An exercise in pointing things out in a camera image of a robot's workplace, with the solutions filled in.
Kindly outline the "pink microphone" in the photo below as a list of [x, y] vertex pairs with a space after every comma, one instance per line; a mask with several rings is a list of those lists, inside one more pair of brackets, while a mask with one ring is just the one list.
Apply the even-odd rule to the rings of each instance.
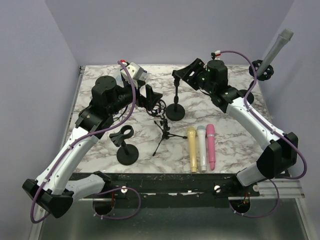
[[216, 166], [216, 151], [215, 151], [215, 127], [213, 124], [206, 126], [206, 138], [207, 138], [207, 152], [208, 162], [211, 170]]

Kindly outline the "black round base stand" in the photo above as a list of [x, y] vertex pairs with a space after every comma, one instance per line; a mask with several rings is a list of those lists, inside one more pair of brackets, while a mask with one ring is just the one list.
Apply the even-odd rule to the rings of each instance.
[[173, 103], [168, 105], [165, 114], [167, 118], [171, 121], [180, 121], [185, 116], [185, 109], [182, 105], [179, 104], [179, 96], [178, 96], [178, 88], [180, 85], [180, 78], [174, 77], [174, 87], [175, 87], [175, 95], [173, 98]]

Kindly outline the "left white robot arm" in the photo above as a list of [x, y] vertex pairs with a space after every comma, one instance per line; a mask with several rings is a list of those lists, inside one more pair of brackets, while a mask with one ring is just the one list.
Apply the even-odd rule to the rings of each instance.
[[32, 206], [39, 205], [55, 218], [62, 217], [73, 202], [97, 194], [104, 198], [110, 194], [108, 178], [100, 171], [80, 180], [71, 176], [86, 153], [102, 138], [106, 131], [115, 129], [114, 115], [131, 105], [152, 110], [162, 98], [145, 85], [146, 95], [141, 95], [134, 85], [105, 75], [95, 81], [92, 99], [75, 122], [71, 135], [51, 164], [36, 178], [27, 179], [23, 190], [32, 199]]

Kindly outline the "beige microphone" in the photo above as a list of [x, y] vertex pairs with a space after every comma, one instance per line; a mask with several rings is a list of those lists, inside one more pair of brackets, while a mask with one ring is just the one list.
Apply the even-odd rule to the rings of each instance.
[[197, 172], [197, 149], [196, 149], [196, 129], [193, 126], [187, 128], [187, 139], [189, 145], [190, 171]]

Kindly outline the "white grey-head microphone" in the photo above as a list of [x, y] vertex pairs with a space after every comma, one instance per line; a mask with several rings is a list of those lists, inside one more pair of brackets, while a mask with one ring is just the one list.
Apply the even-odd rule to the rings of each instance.
[[200, 171], [205, 172], [207, 170], [206, 128], [199, 125], [196, 133], [198, 136]]

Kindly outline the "grey slim microphone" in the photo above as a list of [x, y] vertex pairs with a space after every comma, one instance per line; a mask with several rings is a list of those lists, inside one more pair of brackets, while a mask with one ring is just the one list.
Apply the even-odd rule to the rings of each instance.
[[275, 43], [267, 53], [266, 57], [263, 59], [262, 63], [260, 64], [259, 68], [256, 71], [257, 77], [260, 77], [264, 74], [267, 67], [271, 64], [271, 62], [274, 60], [274, 58], [277, 56], [277, 54], [280, 52], [280, 50], [291, 40], [293, 37], [294, 32], [289, 29], [285, 28], [281, 31], [281, 33], [278, 35]]

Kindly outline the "black tripod shock mount stand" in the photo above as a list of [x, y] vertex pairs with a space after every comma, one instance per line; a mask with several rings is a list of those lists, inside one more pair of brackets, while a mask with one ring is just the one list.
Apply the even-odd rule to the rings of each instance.
[[187, 136], [177, 135], [169, 132], [171, 128], [169, 127], [168, 119], [165, 117], [166, 108], [167, 108], [167, 105], [165, 101], [161, 99], [155, 104], [152, 110], [146, 111], [148, 115], [154, 118], [160, 118], [159, 122], [157, 122], [156, 120], [153, 121], [154, 124], [157, 125], [162, 132], [161, 140], [159, 141], [155, 151], [152, 154], [153, 157], [156, 155], [157, 150], [163, 140], [168, 140], [169, 138], [172, 138], [172, 137], [187, 139]]

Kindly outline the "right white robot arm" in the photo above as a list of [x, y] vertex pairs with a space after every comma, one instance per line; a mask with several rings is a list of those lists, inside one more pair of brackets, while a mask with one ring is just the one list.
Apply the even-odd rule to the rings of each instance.
[[240, 123], [260, 145], [263, 152], [256, 163], [239, 171], [230, 183], [234, 195], [241, 196], [249, 185], [273, 179], [296, 164], [294, 148], [298, 137], [273, 126], [245, 100], [240, 90], [228, 84], [228, 68], [222, 60], [204, 63], [197, 58], [190, 65], [174, 70], [172, 76], [194, 90], [205, 90], [212, 103]]

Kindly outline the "black clip stand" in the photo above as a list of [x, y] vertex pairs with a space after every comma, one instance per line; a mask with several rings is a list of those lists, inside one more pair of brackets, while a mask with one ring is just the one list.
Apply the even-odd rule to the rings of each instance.
[[124, 166], [134, 164], [139, 157], [138, 149], [134, 145], [125, 142], [133, 135], [134, 129], [131, 125], [125, 125], [118, 132], [109, 135], [112, 143], [118, 147], [116, 153], [117, 161]]

